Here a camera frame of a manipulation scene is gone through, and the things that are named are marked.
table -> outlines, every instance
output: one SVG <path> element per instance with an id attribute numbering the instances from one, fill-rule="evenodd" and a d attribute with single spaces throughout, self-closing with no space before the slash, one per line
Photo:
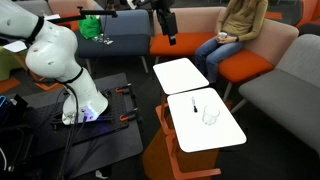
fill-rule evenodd
<path id="1" fill-rule="evenodd" d="M 126 75 L 121 73 L 97 79 L 95 83 L 99 90 L 110 89 L 126 85 L 127 79 Z M 55 90 L 23 98 L 29 105 L 40 108 L 54 103 L 59 92 L 60 90 Z M 129 95 L 125 96 L 125 105 L 127 110 L 133 108 Z M 71 179 L 140 154 L 142 150 L 138 124 L 136 121 L 130 121 L 129 126 L 123 130 L 75 145 L 71 149 L 65 172 Z M 63 151 L 62 149 L 48 153 L 37 160 L 36 163 L 51 165 L 43 166 L 43 176 L 46 180 L 56 178 Z"/>
<path id="2" fill-rule="evenodd" d="M 162 129 L 166 135 L 175 133 L 168 127 L 164 117 L 166 96 L 209 85 L 209 81 L 187 58 L 157 64 L 153 66 L 154 72 L 162 87 L 161 105 L 156 107 Z"/>
<path id="3" fill-rule="evenodd" d="M 198 112 L 193 111 L 192 97 Z M 246 142 L 245 134 L 212 88 L 170 95 L 168 104 L 179 145 L 185 152 L 216 149 Z M 220 110 L 218 119 L 212 125 L 206 125 L 202 121 L 206 105 L 217 106 Z"/>

woman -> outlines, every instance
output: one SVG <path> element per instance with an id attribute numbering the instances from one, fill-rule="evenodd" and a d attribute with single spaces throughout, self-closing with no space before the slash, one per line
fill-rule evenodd
<path id="1" fill-rule="evenodd" d="M 268 7 L 268 0 L 230 0 L 217 31 L 226 32 L 227 37 L 218 36 L 208 40 L 195 52 L 195 65 L 206 75 L 210 87 L 215 88 L 218 63 L 237 53 L 244 41 L 258 36 Z"/>

floor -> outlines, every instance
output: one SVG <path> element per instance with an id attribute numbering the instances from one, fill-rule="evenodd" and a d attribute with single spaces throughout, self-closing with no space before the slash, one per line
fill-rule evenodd
<path id="1" fill-rule="evenodd" d="M 219 5 L 217 0 L 209 0 L 211 5 Z M 176 0 L 172 7 L 195 7 L 208 5 L 208 0 Z M 271 1 L 270 9 L 283 7 L 283 13 L 292 8 L 293 2 L 281 1 L 277 6 Z M 293 22 L 294 17 L 288 17 L 287 22 Z M 83 60 L 78 63 L 86 67 Z M 144 119 L 143 144 L 147 147 L 160 125 L 155 113 L 155 107 L 160 104 L 160 84 L 152 71 L 154 59 L 147 58 L 149 73 L 144 72 L 138 58 L 108 58 L 93 60 L 93 78 L 105 77 L 125 72 L 129 83 L 137 97 L 137 104 Z M 26 77 L 25 71 L 15 70 L 11 74 L 21 85 L 9 90 L 6 94 L 18 93 L 22 96 L 41 92 Z M 218 90 L 223 91 L 226 82 L 221 79 Z M 235 105 L 241 100 L 237 87 L 233 88 L 230 99 Z M 320 161 L 317 153 L 279 126 L 259 109 L 247 104 L 234 114 L 240 127 L 247 135 L 247 143 L 220 150 L 216 167 L 221 168 L 222 175 L 215 180 L 316 180 L 320 179 Z M 77 180 L 93 180 L 94 173 L 89 173 Z M 112 166 L 110 180 L 143 180 L 144 171 L 140 156 L 118 162 Z"/>

black mat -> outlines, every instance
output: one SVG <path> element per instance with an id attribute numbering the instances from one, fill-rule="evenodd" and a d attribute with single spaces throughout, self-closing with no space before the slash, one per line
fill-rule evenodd
<path id="1" fill-rule="evenodd" d="M 75 131 L 75 144 L 128 127 L 128 121 L 122 122 L 119 120 L 119 117 L 126 113 L 123 95 L 121 93 L 116 93 L 113 89 L 108 91 L 107 99 L 109 101 L 109 106 L 101 116 L 110 117 L 109 120 L 87 122 L 83 126 L 81 133 L 78 132 L 81 129 L 82 124 L 78 124 Z M 32 151 L 33 156 L 38 156 L 65 147 L 71 126 L 60 124 L 56 126 L 55 129 L 49 121 L 49 119 L 54 117 L 61 118 L 61 113 L 59 112 L 61 112 L 62 107 L 63 102 L 60 102 L 37 109 L 29 108 L 27 110 L 25 123 L 32 127 L 36 127 L 34 129 L 36 143 L 33 148 L 34 150 Z M 50 114 L 58 115 L 49 118 Z"/>

hand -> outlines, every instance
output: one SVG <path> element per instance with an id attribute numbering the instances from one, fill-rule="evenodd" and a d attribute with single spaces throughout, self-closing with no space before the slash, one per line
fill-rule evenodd
<path id="1" fill-rule="evenodd" d="M 232 42 L 236 42 L 236 37 L 232 37 L 232 36 L 227 36 L 224 39 L 220 39 L 219 37 L 217 37 L 217 42 L 219 44 L 228 44 L 228 43 L 232 43 Z"/>

